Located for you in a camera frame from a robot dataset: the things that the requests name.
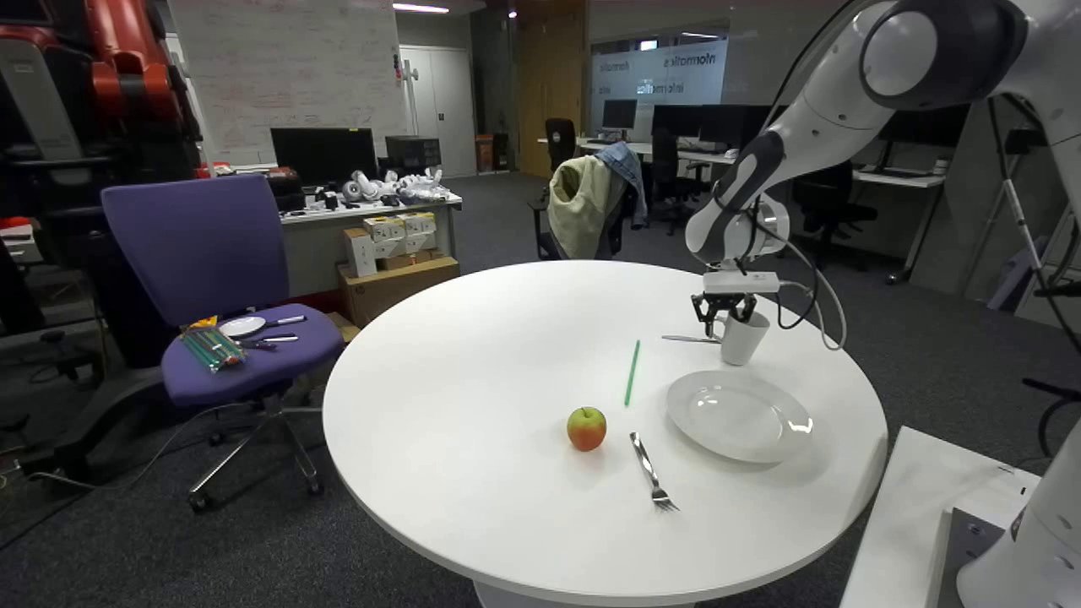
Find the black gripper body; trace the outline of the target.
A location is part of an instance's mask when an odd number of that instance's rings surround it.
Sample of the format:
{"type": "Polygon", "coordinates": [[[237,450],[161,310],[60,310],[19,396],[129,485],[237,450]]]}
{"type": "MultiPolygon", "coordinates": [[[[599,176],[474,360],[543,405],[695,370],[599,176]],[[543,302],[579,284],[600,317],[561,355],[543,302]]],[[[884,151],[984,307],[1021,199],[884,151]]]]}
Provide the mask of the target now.
{"type": "Polygon", "coordinates": [[[716,314],[722,314],[722,310],[736,317],[736,307],[739,307],[744,302],[755,307],[755,296],[754,296],[754,294],[695,294],[695,296],[691,296],[691,310],[703,314],[703,317],[708,317],[708,321],[713,321],[716,314]]]}

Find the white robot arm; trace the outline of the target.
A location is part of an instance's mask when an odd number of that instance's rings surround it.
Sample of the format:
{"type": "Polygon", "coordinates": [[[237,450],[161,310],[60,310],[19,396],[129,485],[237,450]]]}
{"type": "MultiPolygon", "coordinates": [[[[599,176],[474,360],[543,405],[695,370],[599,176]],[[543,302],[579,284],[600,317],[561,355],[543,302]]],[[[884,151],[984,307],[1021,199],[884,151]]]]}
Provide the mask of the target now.
{"type": "Polygon", "coordinates": [[[687,219],[687,249],[707,268],[691,296],[703,330],[744,296],[780,291],[776,273],[744,271],[775,240],[755,214],[767,190],[847,161],[894,111],[993,95],[1035,110],[1066,204],[1081,209],[1081,0],[879,0],[858,9],[687,219]]]}

